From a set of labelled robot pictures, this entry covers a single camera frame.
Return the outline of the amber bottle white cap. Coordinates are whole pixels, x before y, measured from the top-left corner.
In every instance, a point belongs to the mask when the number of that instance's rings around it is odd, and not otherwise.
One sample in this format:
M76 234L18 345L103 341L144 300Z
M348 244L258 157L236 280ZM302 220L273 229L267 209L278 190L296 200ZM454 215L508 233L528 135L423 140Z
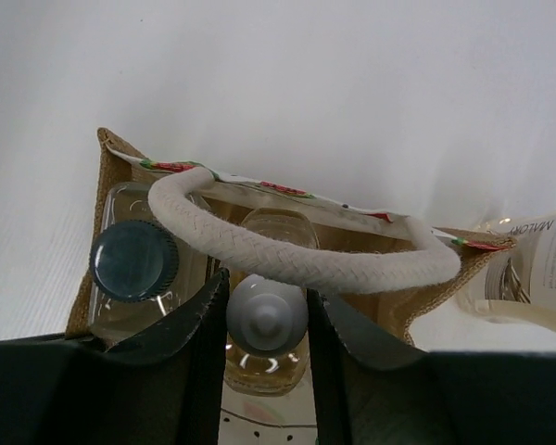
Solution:
M309 359L307 291L231 268L224 380L247 395L280 397Z
M458 306L491 323L529 323L556 332L556 210L491 220L477 230L509 235L516 244L495 254L458 291Z

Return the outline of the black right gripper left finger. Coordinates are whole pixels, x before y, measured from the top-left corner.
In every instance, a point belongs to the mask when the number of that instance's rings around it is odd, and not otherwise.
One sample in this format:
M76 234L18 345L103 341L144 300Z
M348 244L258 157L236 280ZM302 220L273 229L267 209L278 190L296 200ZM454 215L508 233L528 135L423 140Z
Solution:
M0 341L0 444L214 444L229 274L110 350L60 336Z

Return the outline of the clear bottle grey cap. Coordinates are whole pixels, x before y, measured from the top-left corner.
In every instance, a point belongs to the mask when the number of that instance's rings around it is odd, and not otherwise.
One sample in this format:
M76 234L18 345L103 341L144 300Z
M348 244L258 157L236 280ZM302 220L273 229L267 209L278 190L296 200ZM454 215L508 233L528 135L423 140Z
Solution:
M149 189L114 185L91 247L88 327L108 347L176 310L206 281L208 257L162 227L148 205Z

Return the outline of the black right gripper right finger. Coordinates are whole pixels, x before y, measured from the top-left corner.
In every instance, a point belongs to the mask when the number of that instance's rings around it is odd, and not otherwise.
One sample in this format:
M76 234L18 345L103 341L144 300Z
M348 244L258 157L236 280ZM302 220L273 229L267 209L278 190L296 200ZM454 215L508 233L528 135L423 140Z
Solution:
M556 444L556 353L426 352L308 294L321 444Z

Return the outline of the burlap watermelon print bag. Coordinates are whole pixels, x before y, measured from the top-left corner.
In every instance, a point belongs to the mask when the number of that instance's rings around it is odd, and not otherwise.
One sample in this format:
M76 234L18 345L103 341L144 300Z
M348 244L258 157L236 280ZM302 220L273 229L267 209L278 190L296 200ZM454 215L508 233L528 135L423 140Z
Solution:
M360 210L282 185L215 172L192 161L145 158L106 128L101 146L94 241L109 190L148 184L148 205L164 229L208 257L206 281L220 268L312 290L342 293L362 314L411 343L410 326L515 246L509 235L430 228L408 216ZM91 333L89 268L66 332ZM223 444L314 444L310 360L280 397L247 395L223 383Z

